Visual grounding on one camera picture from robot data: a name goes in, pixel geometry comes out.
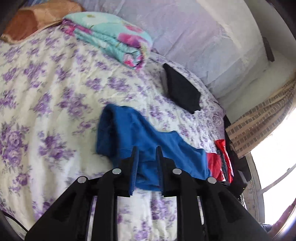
brown plaid curtain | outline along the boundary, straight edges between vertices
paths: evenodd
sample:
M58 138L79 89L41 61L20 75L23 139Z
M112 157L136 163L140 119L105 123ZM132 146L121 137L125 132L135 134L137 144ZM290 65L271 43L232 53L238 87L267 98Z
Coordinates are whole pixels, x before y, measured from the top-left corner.
M226 129L231 146L243 157L284 120L295 108L296 78L288 81L267 100L242 115Z

teal floral blanket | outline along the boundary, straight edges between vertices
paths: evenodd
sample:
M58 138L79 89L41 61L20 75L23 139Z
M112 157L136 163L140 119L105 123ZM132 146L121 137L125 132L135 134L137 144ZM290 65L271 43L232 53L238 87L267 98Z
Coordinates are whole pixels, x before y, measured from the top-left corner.
M124 65L141 69L153 41L141 28L103 12L78 12L64 17L61 29L77 39L100 47Z

metal screw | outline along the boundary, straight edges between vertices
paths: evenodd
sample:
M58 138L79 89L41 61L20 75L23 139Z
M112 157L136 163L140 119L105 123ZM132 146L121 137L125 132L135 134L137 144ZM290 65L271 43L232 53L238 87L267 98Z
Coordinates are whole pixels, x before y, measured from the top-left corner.
M120 168L114 168L114 169L112 170L112 173L115 174L115 175L118 175L118 174L121 173L121 169L120 169Z
M79 177L77 179L77 182L79 182L79 183L85 183L86 182L86 177Z
M182 173L182 170L179 169L179 168L175 168L175 169L173 170L173 174L180 175L181 173Z
M209 178L207 179L207 181L208 181L209 183L211 183L211 184L215 184L215 183L217 182L216 178L214 178L214 177L209 177Z

red cloth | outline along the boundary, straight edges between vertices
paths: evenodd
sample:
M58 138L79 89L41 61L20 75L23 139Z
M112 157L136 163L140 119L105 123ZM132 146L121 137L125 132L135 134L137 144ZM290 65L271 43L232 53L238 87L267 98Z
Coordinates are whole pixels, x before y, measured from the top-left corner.
M207 153L207 163L212 173L212 177L216 178L218 181L225 181L222 172L221 157L216 153Z
M228 181L231 183L233 180L233 170L232 170L232 165L225 147L226 141L224 139L216 140L215 144L224 154L226 165L227 165Z

window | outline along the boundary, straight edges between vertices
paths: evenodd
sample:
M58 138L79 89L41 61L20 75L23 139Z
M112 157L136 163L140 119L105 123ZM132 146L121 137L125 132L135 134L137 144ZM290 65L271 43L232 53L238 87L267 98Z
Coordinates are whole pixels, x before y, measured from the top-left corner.
M278 184L263 193L265 223L274 224L296 198L296 111L254 148L251 154L263 191L289 168L289 172L292 170Z

